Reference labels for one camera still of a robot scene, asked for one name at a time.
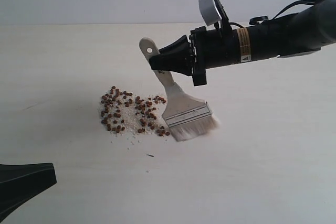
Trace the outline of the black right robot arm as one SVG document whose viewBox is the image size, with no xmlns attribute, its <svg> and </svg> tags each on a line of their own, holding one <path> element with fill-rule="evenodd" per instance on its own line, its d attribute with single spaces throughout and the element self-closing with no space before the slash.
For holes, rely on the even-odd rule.
<svg viewBox="0 0 336 224">
<path fill-rule="evenodd" d="M 202 86 L 207 84 L 207 69 L 312 54 L 335 43 L 335 0 L 295 1 L 283 11 L 299 4 L 308 8 L 288 15 L 279 12 L 272 19 L 254 17 L 247 27 L 236 29 L 219 0 L 208 3 L 206 10 L 215 13 L 205 21 L 214 29 L 196 28 L 160 49 L 149 60 L 152 70 L 191 76 L 195 86 Z"/>
</svg>

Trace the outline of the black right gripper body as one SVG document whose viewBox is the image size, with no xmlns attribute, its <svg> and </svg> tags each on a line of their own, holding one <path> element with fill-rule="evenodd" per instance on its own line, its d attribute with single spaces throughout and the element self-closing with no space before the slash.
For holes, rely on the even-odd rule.
<svg viewBox="0 0 336 224">
<path fill-rule="evenodd" d="M 207 69 L 240 63 L 240 45 L 236 30 L 222 36 L 216 29 L 199 27 L 191 30 L 190 43 L 193 49 L 194 86 L 207 84 Z"/>
</svg>

